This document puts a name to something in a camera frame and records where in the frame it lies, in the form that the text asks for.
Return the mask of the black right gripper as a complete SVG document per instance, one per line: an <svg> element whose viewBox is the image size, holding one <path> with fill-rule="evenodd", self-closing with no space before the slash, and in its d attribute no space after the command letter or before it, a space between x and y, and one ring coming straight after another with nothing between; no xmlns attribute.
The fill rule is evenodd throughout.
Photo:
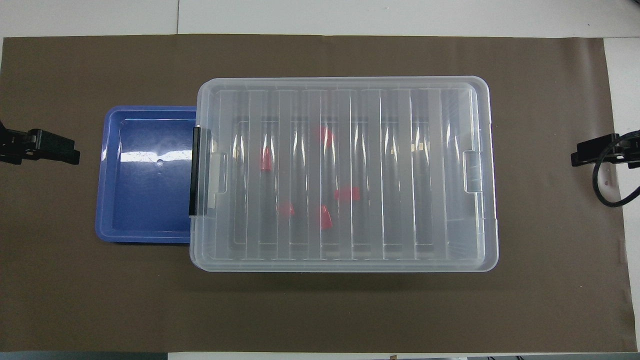
<svg viewBox="0 0 640 360"><path fill-rule="evenodd" d="M595 164L599 156L605 152L604 163L625 163L629 169L640 168L640 131L634 130L626 134L610 133L594 137L576 145L576 152L571 154L571 166L580 167Z"/></svg>

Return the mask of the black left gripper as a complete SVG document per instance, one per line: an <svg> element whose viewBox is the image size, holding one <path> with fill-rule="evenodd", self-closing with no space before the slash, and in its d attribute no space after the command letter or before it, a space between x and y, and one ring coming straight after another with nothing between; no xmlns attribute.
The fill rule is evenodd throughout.
<svg viewBox="0 0 640 360"><path fill-rule="evenodd" d="M20 165L23 160L57 161L78 166L81 152L72 139L42 129L27 132L9 129L0 123L0 161Z"/></svg>

